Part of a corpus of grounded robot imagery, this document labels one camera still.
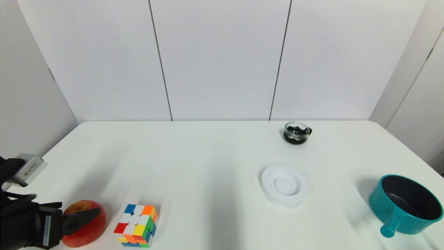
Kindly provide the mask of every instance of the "pot handle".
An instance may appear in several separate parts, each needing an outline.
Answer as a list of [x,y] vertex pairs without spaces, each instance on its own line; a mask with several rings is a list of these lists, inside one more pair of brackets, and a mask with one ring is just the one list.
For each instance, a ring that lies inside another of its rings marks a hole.
[[384,237],[391,238],[395,235],[396,229],[399,226],[399,223],[401,223],[401,220],[406,216],[406,213],[398,208],[395,208],[393,210],[392,215],[388,219],[387,223],[385,223],[381,227],[381,234]]

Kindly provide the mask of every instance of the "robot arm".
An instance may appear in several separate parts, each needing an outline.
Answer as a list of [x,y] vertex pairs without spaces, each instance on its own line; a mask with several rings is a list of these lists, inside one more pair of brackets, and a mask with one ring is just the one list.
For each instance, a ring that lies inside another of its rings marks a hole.
[[13,194],[10,185],[27,186],[46,163],[38,156],[21,154],[0,157],[0,249],[16,250],[35,246],[50,249],[63,235],[71,235],[96,218],[100,209],[63,216],[61,202],[39,204],[35,194]]

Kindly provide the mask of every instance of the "black contents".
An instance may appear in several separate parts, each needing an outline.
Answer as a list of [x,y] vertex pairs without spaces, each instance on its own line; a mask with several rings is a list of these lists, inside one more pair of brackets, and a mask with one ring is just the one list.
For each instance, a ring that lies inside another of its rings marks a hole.
[[307,141],[309,135],[311,135],[312,129],[304,124],[305,129],[301,129],[299,122],[289,122],[285,125],[284,139],[291,144],[299,145]]
[[302,130],[299,127],[288,126],[287,129],[294,134],[308,134],[308,128]]
[[288,143],[295,144],[295,145],[302,144],[307,140],[307,139],[303,139],[303,140],[298,141],[296,139],[292,139],[292,138],[288,137],[288,135],[285,132],[284,132],[284,138]]
[[387,196],[405,212],[424,220],[436,220],[442,214],[439,201],[420,184],[401,177],[387,176],[382,180]]

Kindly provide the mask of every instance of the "cable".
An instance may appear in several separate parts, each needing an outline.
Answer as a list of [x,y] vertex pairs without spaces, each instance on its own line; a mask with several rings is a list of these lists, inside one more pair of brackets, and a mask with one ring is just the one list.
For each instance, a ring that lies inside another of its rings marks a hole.
[[[13,194],[13,195],[14,196],[22,196],[21,194]],[[7,205],[6,207],[4,207],[0,210],[0,216],[7,215],[12,210],[15,210],[15,209],[25,205],[26,203],[32,201],[36,197],[37,197],[36,194],[28,194],[24,198],[18,198],[18,199],[13,200],[11,204]]]

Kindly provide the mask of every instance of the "white wall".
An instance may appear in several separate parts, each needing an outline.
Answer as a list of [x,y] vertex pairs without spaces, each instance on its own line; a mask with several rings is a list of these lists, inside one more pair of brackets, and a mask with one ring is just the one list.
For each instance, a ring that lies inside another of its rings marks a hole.
[[293,1],[271,119],[368,119],[424,3]]
[[370,120],[387,127],[444,27],[444,1],[427,0],[413,34]]
[[430,166],[444,157],[444,35],[387,130]]
[[19,0],[80,122],[368,119],[424,3],[292,1],[274,95],[290,0],[152,0],[166,82],[149,1]]
[[19,0],[79,122],[169,120],[147,0]]
[[16,1],[0,1],[0,155],[43,155],[77,126]]
[[268,120],[290,0],[152,0],[173,120]]

